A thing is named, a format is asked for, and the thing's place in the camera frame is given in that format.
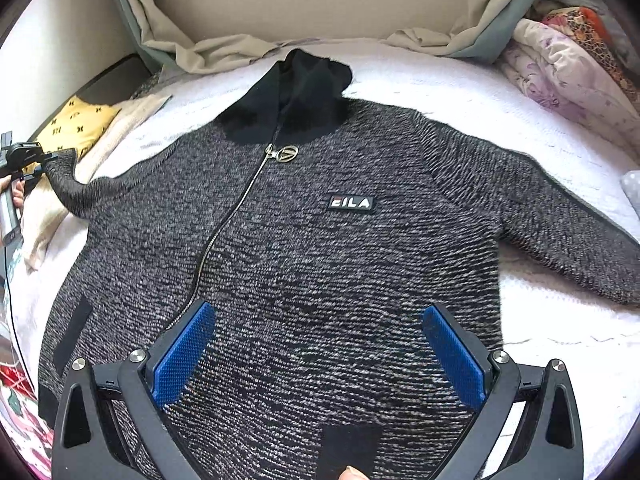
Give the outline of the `person's left hand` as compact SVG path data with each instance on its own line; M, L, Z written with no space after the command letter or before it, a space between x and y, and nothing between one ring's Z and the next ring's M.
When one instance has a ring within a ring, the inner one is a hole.
M25 183L23 180L11 180L10 176L6 176L0 180L1 191L11 191L13 205L15 208L22 210L24 207L25 198Z

